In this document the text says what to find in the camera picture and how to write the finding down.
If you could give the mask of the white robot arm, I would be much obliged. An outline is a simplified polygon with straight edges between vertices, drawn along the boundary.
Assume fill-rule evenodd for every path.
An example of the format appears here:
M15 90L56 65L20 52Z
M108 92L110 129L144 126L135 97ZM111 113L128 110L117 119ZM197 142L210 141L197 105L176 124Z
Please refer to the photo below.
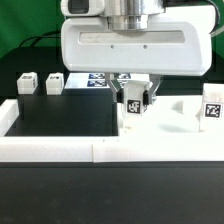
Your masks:
M163 76L202 76L211 66L213 0L61 0L61 11L65 66L103 72L117 102L135 88L120 87L117 73L147 74L138 100L149 105Z

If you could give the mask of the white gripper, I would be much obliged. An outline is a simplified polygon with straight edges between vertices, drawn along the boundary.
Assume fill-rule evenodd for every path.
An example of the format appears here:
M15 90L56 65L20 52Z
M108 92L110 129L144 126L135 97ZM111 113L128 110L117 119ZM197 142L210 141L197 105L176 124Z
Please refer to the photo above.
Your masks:
M108 72L116 103L124 100L116 73L150 74L143 104L152 105L162 75L201 76L210 68L213 27L212 6L169 7L138 31L112 31L103 17L70 18L61 29L62 58L70 71Z

